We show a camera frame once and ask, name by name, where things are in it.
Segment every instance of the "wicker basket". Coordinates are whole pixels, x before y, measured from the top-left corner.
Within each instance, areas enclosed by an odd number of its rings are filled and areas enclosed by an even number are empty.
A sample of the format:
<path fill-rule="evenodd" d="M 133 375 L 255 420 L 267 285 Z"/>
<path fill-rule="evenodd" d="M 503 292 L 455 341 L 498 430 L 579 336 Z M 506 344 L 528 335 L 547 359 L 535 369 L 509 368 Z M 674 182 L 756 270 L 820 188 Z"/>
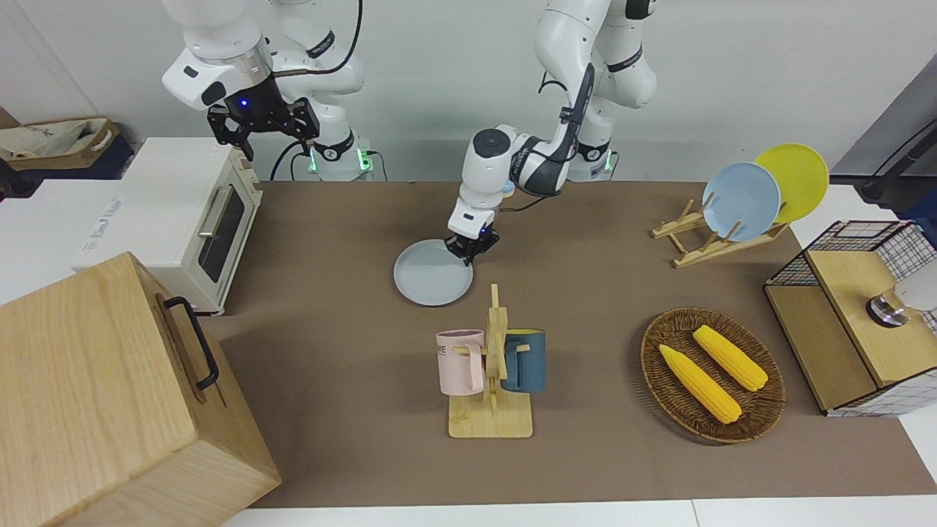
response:
<path fill-rule="evenodd" d="M 743 388 L 693 339 L 692 332 L 707 324 L 722 333 L 767 373 L 765 387 Z M 742 416 L 723 425 L 690 394 L 667 367 L 658 346 L 666 344 L 684 353 L 725 389 L 742 407 Z M 781 371 L 767 348 L 736 321 L 716 311 L 680 308 L 665 312 L 647 328 L 641 340 L 641 368 L 654 399 L 681 427 L 718 444 L 757 439 L 774 428 L 784 410 Z"/>

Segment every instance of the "wooden mug stand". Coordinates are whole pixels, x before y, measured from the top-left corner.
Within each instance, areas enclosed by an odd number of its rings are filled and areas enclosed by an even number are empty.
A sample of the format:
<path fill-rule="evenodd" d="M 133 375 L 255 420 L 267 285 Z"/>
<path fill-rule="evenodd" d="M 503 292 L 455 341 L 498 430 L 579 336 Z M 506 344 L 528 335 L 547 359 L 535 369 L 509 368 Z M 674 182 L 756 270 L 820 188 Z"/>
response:
<path fill-rule="evenodd" d="M 709 203 L 712 201 L 712 198 L 716 195 L 715 192 L 710 192 L 709 196 L 706 198 L 706 201 L 703 203 L 703 206 L 695 212 L 690 212 L 690 209 L 693 207 L 693 200 L 689 200 L 687 205 L 683 207 L 683 212 L 680 213 L 679 218 L 674 219 L 673 221 L 662 221 L 661 226 L 657 229 L 654 229 L 650 232 L 651 236 L 654 239 L 659 239 L 667 237 L 673 242 L 674 246 L 677 247 L 677 250 L 680 251 L 680 256 L 677 256 L 674 261 L 674 267 L 679 269 L 680 267 L 687 267 L 694 264 L 699 264 L 700 262 L 705 262 L 707 260 L 713 260 L 719 258 L 720 256 L 725 256 L 726 254 L 731 254 L 733 252 L 738 252 L 746 248 L 757 247 L 767 242 L 774 241 L 781 233 L 787 230 L 787 227 L 790 223 L 775 223 L 767 230 L 764 234 L 744 242 L 733 242 L 729 238 L 742 227 L 742 222 L 737 221 L 733 225 L 732 230 L 729 231 L 725 237 L 720 237 L 718 233 L 713 233 L 709 230 L 709 227 L 706 225 L 706 219 L 703 217 L 703 211 L 706 210 L 706 207 L 709 206 Z M 784 209 L 786 203 L 781 203 L 781 210 Z M 696 229 L 705 228 L 710 231 L 712 234 L 709 236 L 708 240 L 703 244 L 702 247 L 696 250 L 687 250 L 683 247 L 683 244 L 680 243 L 680 240 L 677 239 L 677 234 L 685 233 L 687 231 L 693 231 Z"/>
<path fill-rule="evenodd" d="M 513 437 L 533 435 L 530 394 L 509 392 L 501 388 L 501 379 L 508 378 L 504 357 L 504 339 L 508 334 L 508 310 L 498 303 L 498 285 L 491 284 L 491 308 L 488 309 L 485 388 L 471 396 L 449 397 L 449 435 L 454 438 Z M 518 347 L 518 352 L 528 351 Z M 467 354 L 469 348 L 456 346 Z"/>

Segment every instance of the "pink mug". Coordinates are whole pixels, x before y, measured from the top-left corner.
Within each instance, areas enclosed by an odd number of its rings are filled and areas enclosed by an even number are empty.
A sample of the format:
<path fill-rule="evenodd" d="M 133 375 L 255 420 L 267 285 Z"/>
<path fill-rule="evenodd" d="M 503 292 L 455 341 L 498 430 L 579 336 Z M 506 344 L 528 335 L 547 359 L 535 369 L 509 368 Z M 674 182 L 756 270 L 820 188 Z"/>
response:
<path fill-rule="evenodd" d="M 484 389 L 484 363 L 481 329 L 452 329 L 436 334 L 436 357 L 439 361 L 439 390 L 448 396 L 467 396 Z M 468 348 L 468 354 L 456 346 Z"/>

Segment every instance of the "grid pattern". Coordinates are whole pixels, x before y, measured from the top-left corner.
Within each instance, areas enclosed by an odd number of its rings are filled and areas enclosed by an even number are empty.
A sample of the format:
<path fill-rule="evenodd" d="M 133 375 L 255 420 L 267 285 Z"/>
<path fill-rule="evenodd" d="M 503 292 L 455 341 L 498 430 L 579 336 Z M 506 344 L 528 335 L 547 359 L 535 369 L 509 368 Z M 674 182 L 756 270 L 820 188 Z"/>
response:
<path fill-rule="evenodd" d="M 937 402 L 937 369 L 930 369 L 882 390 L 853 406 L 826 412 L 830 417 L 890 416 L 907 414 Z"/>
<path fill-rule="evenodd" d="M 885 240 L 876 252 L 896 279 L 905 279 L 932 260 L 937 260 L 937 249 L 924 237 L 921 228 L 913 223 Z M 930 331 L 937 336 L 937 309 L 923 313 L 922 317 Z"/>
<path fill-rule="evenodd" d="M 819 285 L 807 263 L 808 250 L 875 250 L 905 227 L 900 221 L 838 221 L 767 281 L 767 285 Z"/>

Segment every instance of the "oven handle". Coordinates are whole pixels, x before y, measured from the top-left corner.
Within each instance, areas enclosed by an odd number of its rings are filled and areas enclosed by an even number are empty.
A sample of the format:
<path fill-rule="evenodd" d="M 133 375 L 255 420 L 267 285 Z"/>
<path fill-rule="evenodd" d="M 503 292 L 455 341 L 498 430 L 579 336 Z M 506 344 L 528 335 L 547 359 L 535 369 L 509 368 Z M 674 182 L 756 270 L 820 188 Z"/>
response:
<path fill-rule="evenodd" d="M 208 363 L 208 376 L 195 383 L 195 387 L 199 388 L 201 391 L 205 391 L 206 388 L 218 380 L 218 364 L 215 362 L 215 356 L 212 355 L 212 348 L 208 346 L 208 340 L 205 339 L 205 334 L 201 331 L 201 324 L 199 324 L 198 319 L 195 318 L 195 310 L 192 308 L 192 305 L 188 303 L 188 300 L 185 300 L 182 296 L 174 296 L 164 301 L 163 306 L 165 306 L 166 309 L 171 309 L 176 306 L 182 306 L 186 309 L 188 320 L 192 322 L 192 327 L 195 329 L 195 336 L 199 339 L 201 351 L 205 354 L 205 362 Z"/>
<path fill-rule="evenodd" d="M 212 200 L 212 207 L 208 209 L 205 215 L 205 221 L 199 228 L 199 238 L 214 238 L 218 233 L 218 227 L 221 225 L 221 219 L 224 217 L 225 209 L 228 208 L 228 202 L 231 201 L 231 194 L 234 193 L 234 186 L 228 185 L 219 188 L 215 192 L 215 198 Z"/>

